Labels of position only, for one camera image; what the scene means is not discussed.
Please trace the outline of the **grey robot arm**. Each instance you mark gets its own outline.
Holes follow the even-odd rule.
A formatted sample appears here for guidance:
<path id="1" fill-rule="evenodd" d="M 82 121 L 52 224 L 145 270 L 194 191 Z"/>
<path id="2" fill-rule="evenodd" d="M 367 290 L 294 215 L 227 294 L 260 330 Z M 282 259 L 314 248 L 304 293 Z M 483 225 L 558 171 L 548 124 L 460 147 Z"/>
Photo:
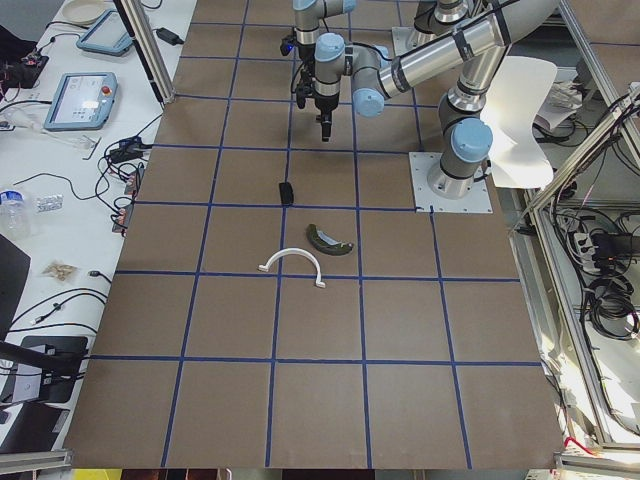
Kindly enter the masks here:
<path id="1" fill-rule="evenodd" d="M 443 198 L 465 196 L 493 143 L 490 127 L 480 118 L 489 87 L 510 46 L 542 25 L 557 6 L 555 1 L 488 1 L 470 16 L 463 1 L 439 1 L 428 14 L 436 29 L 433 39 L 392 58 L 339 34 L 315 34 L 311 95 L 322 140 L 331 138 L 343 78 L 351 80 L 356 113 L 372 118 L 388 100 L 458 70 L 456 83 L 438 105 L 443 151 L 427 184 Z"/>
<path id="2" fill-rule="evenodd" d="M 316 52 L 322 34 L 329 34 L 326 20 L 351 13 L 356 1 L 293 1 L 294 25 L 290 33 L 281 39 L 280 53 L 287 57 L 294 52 L 300 64 L 291 79 L 290 90 L 299 109 L 304 109 L 308 99 L 314 97 L 316 77 Z"/>

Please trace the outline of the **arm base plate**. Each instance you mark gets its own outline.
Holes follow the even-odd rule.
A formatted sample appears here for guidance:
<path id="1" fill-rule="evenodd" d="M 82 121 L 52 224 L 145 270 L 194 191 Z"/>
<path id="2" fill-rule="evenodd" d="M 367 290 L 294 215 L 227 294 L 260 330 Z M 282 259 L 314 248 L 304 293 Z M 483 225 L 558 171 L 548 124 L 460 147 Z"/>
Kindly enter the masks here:
<path id="1" fill-rule="evenodd" d="M 394 55 L 401 56 L 431 41 L 432 33 L 422 32 L 414 27 L 396 26 L 391 29 Z"/>
<path id="2" fill-rule="evenodd" d="M 490 214 L 490 195 L 482 169 L 463 180 L 445 175 L 439 152 L 410 152 L 415 210 L 424 213 Z"/>

